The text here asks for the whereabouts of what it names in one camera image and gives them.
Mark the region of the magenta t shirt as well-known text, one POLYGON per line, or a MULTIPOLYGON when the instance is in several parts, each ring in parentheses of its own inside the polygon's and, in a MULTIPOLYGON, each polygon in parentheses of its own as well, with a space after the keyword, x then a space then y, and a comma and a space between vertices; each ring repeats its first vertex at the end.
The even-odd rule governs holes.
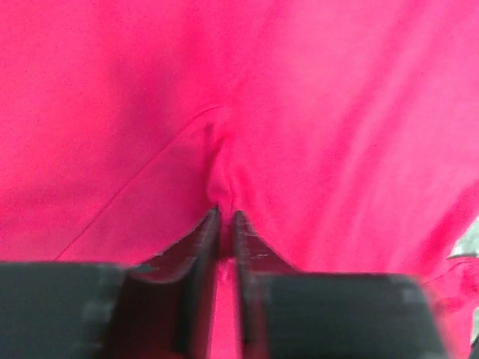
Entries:
POLYGON ((399 272, 469 354, 476 1, 3 1, 1 258, 139 263, 217 206, 309 271, 399 272))

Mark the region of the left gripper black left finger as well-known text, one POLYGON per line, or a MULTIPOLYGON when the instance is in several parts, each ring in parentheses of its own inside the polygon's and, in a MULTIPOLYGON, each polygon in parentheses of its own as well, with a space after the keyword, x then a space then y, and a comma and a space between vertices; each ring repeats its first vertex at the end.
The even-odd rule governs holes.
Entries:
POLYGON ((2 262, 3 358, 205 358, 220 215, 133 267, 2 262))

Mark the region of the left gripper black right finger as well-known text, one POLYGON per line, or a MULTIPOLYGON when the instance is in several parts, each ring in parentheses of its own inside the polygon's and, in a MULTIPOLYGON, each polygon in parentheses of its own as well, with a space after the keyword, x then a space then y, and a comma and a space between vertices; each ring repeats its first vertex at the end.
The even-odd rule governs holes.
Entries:
POLYGON ((232 227, 244 358, 446 358, 420 287, 397 274, 312 273, 242 212, 232 227))

